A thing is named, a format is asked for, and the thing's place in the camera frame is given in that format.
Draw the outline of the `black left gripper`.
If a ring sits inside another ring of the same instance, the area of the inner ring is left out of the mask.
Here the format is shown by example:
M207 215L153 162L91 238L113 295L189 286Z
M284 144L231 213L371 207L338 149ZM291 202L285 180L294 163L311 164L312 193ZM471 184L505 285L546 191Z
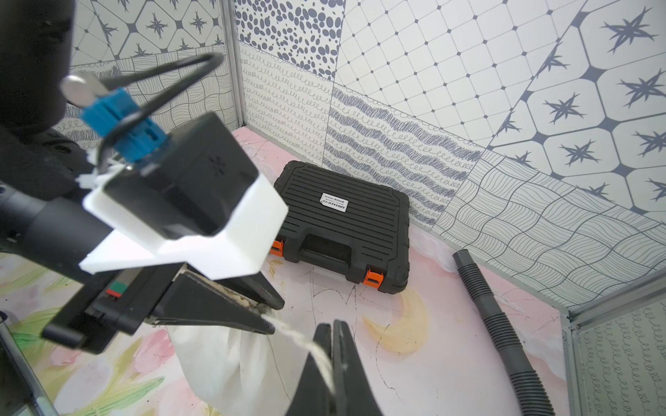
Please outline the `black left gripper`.
M285 301L262 272L211 281L190 270L178 275L181 269L172 263L97 273L44 327L42 337L99 355L117 334L133 335L151 316L161 325L275 333L259 311L282 310Z

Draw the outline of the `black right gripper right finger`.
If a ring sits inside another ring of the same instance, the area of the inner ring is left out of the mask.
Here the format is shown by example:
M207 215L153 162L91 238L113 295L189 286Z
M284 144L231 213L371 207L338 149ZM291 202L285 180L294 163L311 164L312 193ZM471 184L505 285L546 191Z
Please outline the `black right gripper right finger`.
M350 326L336 320L332 329L336 415L382 416L357 351Z

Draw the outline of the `cream cloth drawstring bag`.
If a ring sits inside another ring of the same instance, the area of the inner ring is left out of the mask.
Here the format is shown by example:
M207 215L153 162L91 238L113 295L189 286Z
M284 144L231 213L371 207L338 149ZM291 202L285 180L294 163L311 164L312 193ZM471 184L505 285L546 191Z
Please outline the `cream cloth drawstring bag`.
M284 415L305 360L331 393L331 358L314 340L265 310L274 328L262 335L221 326L169 326L168 334L192 391L223 415Z

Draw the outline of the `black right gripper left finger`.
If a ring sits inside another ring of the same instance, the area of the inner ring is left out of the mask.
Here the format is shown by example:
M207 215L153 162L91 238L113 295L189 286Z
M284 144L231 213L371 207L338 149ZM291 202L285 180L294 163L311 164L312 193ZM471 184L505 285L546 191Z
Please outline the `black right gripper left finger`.
M324 374L317 365L317 359L309 353L305 361L295 395L286 415L332 415L334 412L334 395L329 389L327 381L333 382L332 377L332 331L331 325L319 324L312 341L324 353Z

